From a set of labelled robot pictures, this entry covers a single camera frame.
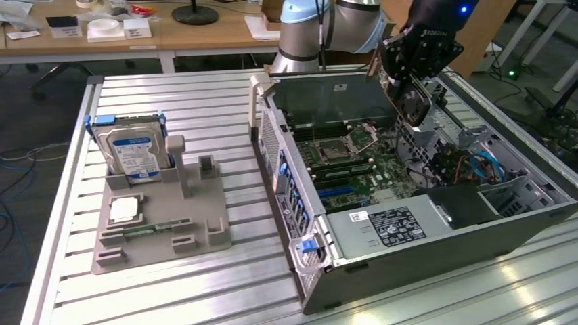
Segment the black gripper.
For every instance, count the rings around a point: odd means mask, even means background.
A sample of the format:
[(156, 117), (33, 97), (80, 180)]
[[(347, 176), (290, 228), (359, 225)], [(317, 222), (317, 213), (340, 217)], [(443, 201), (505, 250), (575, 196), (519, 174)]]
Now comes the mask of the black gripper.
[(476, 7), (476, 1), (412, 1), (400, 32), (377, 45), (388, 77), (403, 81), (433, 77), (463, 51), (455, 41)]

